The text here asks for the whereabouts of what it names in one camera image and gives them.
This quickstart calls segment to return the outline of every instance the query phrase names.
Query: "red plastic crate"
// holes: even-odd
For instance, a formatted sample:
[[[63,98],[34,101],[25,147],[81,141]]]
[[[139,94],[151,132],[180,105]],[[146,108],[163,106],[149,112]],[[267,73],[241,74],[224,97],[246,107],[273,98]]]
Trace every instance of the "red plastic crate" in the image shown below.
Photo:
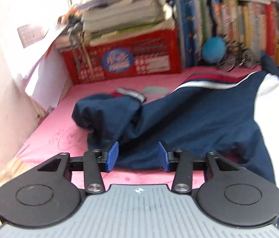
[[[80,59],[78,73],[72,51],[61,52],[74,84],[97,82],[119,77],[180,73],[177,30],[161,30],[110,44],[85,47],[93,74]]]

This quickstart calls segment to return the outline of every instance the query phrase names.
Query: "black circular disc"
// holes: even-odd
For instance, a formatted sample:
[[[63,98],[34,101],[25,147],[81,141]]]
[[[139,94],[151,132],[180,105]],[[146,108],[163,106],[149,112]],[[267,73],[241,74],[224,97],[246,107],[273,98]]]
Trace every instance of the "black circular disc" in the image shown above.
[[[71,215],[80,201],[78,188],[65,179],[29,184],[15,178],[0,188],[0,219],[21,227],[49,226]]]
[[[251,205],[258,202],[262,194],[259,189],[248,184],[233,184],[226,187],[224,196],[237,205]]]
[[[197,193],[199,206],[214,219],[232,226],[260,226],[279,216],[279,189],[250,172],[219,172]]]
[[[27,206],[44,205],[52,199],[53,190],[41,184],[28,185],[16,193],[16,199]]]

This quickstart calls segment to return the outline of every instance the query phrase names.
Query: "metal screw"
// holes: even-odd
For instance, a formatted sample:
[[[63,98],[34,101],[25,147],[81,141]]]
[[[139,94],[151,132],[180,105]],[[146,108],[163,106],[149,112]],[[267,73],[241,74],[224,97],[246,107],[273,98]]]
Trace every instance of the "metal screw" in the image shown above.
[[[102,191],[102,189],[103,189],[102,185],[100,185],[98,183],[89,184],[87,187],[87,190],[92,191],[92,192],[99,192],[99,191]]]
[[[102,157],[101,149],[93,149],[92,152],[95,154],[96,157]]]
[[[189,186],[185,183],[179,183],[175,185],[175,191],[185,192],[189,190]]]

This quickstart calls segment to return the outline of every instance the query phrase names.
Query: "blue ball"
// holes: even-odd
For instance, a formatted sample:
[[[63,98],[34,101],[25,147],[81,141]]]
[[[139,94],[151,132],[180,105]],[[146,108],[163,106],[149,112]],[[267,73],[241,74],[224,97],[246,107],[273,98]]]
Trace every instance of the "blue ball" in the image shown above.
[[[202,47],[201,55],[207,63],[219,62],[226,52],[226,44],[220,37],[209,39]]]

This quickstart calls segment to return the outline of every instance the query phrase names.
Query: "blue gripper pad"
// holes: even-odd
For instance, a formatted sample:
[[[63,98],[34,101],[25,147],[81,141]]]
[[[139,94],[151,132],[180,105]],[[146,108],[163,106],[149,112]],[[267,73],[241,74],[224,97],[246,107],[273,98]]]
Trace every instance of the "blue gripper pad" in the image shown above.
[[[118,142],[116,141],[110,151],[107,153],[107,162],[105,163],[106,172],[110,172],[113,170],[115,162],[118,158]]]
[[[175,194],[165,184],[112,184],[107,192],[88,196],[75,213],[56,225],[0,227],[0,238],[55,237],[279,238],[279,229],[272,224],[253,228],[221,224],[206,215],[191,196]]]
[[[158,151],[158,158],[159,158],[162,168],[164,169],[164,171],[169,172],[170,163],[168,160],[168,154],[167,154],[167,151],[165,150],[165,148],[163,147],[163,145],[161,144],[161,142],[158,142],[157,151]]]

